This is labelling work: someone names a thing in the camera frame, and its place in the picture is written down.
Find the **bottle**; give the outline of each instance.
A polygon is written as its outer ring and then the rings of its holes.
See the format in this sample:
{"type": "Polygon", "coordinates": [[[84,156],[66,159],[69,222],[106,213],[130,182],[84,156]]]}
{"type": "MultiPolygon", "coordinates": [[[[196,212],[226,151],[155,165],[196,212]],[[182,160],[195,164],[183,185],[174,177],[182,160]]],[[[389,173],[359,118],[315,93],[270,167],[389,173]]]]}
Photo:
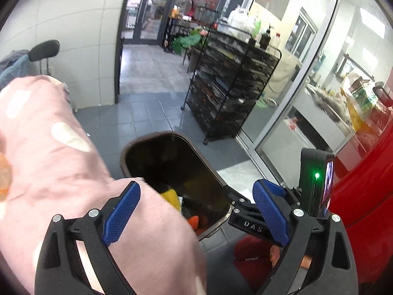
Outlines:
{"type": "Polygon", "coordinates": [[[278,47],[280,46],[281,40],[280,40],[280,33],[276,33],[276,36],[273,37],[270,40],[269,45],[272,47],[275,47],[276,49],[278,49],[278,47]]]}
{"type": "Polygon", "coordinates": [[[261,41],[260,41],[260,48],[263,50],[266,50],[266,48],[269,46],[271,37],[270,37],[270,29],[271,25],[269,25],[269,28],[266,30],[265,33],[262,34],[261,41]]]}
{"type": "Polygon", "coordinates": [[[256,37],[258,36],[260,30],[261,30],[261,20],[260,20],[260,18],[257,15],[257,18],[255,20],[255,28],[254,28],[254,31],[252,32],[252,37],[254,39],[256,39],[256,37]]]}

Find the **trash bin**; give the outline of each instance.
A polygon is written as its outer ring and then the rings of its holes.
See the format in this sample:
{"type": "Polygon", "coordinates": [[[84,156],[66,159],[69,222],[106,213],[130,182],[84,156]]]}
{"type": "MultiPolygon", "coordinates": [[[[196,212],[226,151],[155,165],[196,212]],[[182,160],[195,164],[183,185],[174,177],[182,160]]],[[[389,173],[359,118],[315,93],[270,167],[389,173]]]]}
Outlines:
{"type": "Polygon", "coordinates": [[[138,138],[121,154],[126,177],[143,177],[155,190],[162,184],[183,197],[183,208],[198,215],[198,238],[210,237],[225,222],[230,204],[223,179],[199,150],[177,132],[162,132],[138,138]]]}

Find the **black metal rack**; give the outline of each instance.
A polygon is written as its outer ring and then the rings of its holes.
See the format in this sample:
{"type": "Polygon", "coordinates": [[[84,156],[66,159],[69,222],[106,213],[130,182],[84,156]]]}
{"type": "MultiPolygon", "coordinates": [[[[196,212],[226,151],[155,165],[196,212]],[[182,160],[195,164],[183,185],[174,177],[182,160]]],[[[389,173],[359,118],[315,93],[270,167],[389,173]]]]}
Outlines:
{"type": "Polygon", "coordinates": [[[204,144],[236,136],[281,59],[280,50],[269,47],[272,55],[254,43],[248,32],[224,23],[210,29],[182,106],[188,104],[205,132],[204,144]],[[247,35],[247,43],[238,35],[247,35]]]}

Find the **blue cloth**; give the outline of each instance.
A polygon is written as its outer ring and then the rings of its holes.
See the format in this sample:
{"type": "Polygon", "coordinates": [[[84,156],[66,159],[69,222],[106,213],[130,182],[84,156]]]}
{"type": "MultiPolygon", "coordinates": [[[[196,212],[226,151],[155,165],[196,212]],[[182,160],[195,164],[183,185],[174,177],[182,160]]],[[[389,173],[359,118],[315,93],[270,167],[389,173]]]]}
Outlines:
{"type": "Polygon", "coordinates": [[[0,74],[0,91],[5,88],[13,79],[25,77],[29,74],[29,55],[20,57],[16,62],[6,68],[0,74]]]}

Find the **black office chair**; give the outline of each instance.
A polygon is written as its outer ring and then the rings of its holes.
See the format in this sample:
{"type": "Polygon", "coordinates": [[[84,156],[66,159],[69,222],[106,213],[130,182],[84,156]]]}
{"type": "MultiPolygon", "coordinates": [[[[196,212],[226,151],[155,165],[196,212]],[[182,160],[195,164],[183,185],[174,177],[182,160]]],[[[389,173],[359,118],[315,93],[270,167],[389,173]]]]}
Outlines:
{"type": "Polygon", "coordinates": [[[40,74],[42,74],[41,60],[46,59],[46,74],[49,72],[49,58],[53,58],[58,54],[60,42],[57,40],[49,40],[36,45],[29,52],[30,62],[40,61],[40,74]]]}

